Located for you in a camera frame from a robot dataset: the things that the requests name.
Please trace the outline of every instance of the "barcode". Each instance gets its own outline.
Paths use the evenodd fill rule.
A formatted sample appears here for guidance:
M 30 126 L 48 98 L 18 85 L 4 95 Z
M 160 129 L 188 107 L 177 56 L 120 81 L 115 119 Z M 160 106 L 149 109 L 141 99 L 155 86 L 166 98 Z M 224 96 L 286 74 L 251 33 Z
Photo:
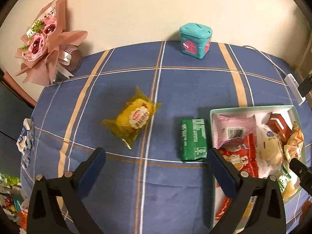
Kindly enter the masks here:
M 227 129 L 227 139 L 242 137 L 244 129 L 228 128 Z
M 250 199 L 250 202 L 254 203 L 256 198 L 257 198 L 257 196 L 252 196 L 251 199 Z

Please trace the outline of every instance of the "yellow plastic wrapper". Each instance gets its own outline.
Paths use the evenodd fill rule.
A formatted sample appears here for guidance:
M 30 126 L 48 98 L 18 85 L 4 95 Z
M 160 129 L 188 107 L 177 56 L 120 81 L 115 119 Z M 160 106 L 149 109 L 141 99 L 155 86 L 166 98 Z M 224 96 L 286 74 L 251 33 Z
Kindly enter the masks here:
M 153 103 L 137 86 L 135 95 L 127 101 L 117 118 L 102 120 L 102 124 L 131 149 L 140 130 L 147 125 L 160 105 Z

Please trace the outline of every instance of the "bed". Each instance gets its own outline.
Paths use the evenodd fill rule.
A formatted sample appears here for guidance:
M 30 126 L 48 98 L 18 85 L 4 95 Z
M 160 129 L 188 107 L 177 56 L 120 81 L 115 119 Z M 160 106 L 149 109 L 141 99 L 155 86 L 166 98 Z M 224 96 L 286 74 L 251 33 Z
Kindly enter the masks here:
M 268 57 L 293 72 L 282 59 Z M 129 150 L 100 122 L 118 115 L 135 85 L 163 105 Z M 207 234 L 214 177 L 204 162 L 180 161 L 180 121 L 209 121 L 216 108 L 261 105 L 296 107 L 310 166 L 311 109 L 306 102 L 297 105 L 277 69 L 255 50 L 211 43 L 199 60 L 182 54 L 180 42 L 163 41 L 87 56 L 75 77 L 44 88 L 37 102 L 34 150 L 29 167 L 21 168 L 22 187 L 30 196 L 36 175 L 54 178 L 73 171 L 103 147 L 106 164 L 83 203 L 104 233 Z M 288 231 L 308 199 L 302 190 L 286 204 Z M 65 206 L 62 212 L 77 232 Z

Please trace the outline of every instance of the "screw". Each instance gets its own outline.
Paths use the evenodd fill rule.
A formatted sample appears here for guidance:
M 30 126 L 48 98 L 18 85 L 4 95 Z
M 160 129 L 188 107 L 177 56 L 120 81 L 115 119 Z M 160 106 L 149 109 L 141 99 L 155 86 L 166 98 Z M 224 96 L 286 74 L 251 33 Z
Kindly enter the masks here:
M 65 172 L 64 176 L 66 178 L 69 178 L 69 177 L 73 176 L 73 172 L 72 171 Z
M 276 181 L 276 177 L 274 175 L 270 175 L 270 180 Z
M 38 175 L 36 176 L 36 180 L 38 180 L 38 181 L 42 180 L 42 178 L 43 178 L 43 175 L 42 175 L 42 174 L 38 174 Z
M 244 178 L 247 178 L 249 176 L 249 174 L 246 171 L 242 171 L 241 172 L 241 176 L 244 177 Z

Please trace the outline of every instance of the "pink rose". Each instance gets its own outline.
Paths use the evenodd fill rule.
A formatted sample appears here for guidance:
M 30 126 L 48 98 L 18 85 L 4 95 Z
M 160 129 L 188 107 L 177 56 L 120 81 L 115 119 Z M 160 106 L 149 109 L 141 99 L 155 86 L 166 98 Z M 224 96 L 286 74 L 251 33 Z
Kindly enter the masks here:
M 46 17 L 44 19 L 42 19 L 42 21 L 44 22 L 45 25 L 49 25 L 49 24 L 55 24 L 56 25 L 56 16 L 55 14 L 51 15 L 50 17 Z
M 45 37 L 41 34 L 34 36 L 29 44 L 29 52 L 24 56 L 28 61 L 34 61 L 46 52 Z
M 46 25 L 46 26 L 44 27 L 44 29 L 43 29 L 43 33 L 48 35 L 48 34 L 54 32 L 54 30 L 55 30 L 56 27 L 57 27 L 57 26 L 56 26 L 56 22 L 55 22 L 55 24 Z

